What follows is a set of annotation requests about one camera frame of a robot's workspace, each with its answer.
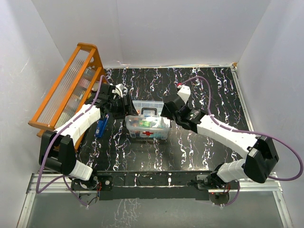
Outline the clear plastic box lid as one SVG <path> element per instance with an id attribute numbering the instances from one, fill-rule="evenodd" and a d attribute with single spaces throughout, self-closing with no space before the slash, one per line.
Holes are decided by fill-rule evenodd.
<path id="1" fill-rule="evenodd" d="M 162 101 L 148 101 L 148 100 L 135 100 L 133 101 L 134 107 L 137 110 L 137 116 L 127 116 L 125 121 L 129 118 L 146 118 L 146 117 L 161 117 L 161 112 L 164 103 Z"/>

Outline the clear first aid box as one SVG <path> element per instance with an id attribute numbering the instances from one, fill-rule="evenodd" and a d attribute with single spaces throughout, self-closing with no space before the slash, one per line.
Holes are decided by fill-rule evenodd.
<path id="1" fill-rule="evenodd" d="M 140 127 L 141 120 L 151 121 L 151 127 Z M 125 122 L 131 138 L 166 140 L 171 129 L 171 121 L 163 117 L 129 118 Z"/>

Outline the small green packet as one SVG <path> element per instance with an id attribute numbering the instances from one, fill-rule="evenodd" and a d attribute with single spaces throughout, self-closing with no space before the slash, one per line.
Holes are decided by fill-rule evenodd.
<path id="1" fill-rule="evenodd" d="M 151 121 L 141 120 L 139 121 L 139 126 L 143 128 L 150 128 L 151 127 Z"/>

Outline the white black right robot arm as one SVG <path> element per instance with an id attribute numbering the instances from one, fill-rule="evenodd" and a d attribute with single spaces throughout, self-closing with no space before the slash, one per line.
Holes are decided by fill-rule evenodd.
<path id="1" fill-rule="evenodd" d="M 241 159 L 219 164 L 205 178 L 205 185 L 223 188 L 229 182 L 249 178 L 257 183 L 265 183 L 279 158 L 273 140 L 267 136 L 240 133 L 198 108 L 190 109 L 179 95 L 164 98 L 161 116 L 166 117 L 185 130 L 212 138 L 232 149 Z"/>

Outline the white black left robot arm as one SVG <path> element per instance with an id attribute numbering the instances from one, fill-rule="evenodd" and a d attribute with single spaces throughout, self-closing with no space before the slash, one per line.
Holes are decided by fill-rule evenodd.
<path id="1" fill-rule="evenodd" d="M 93 168 L 77 160 L 75 145 L 92 124 L 103 121 L 108 114 L 114 119 L 138 115 L 131 96 L 124 94 L 124 90 L 123 84 L 102 83 L 65 124 L 53 131 L 45 131 L 40 145 L 40 168 L 79 179 L 87 189 L 94 189 L 98 178 L 93 175 Z"/>

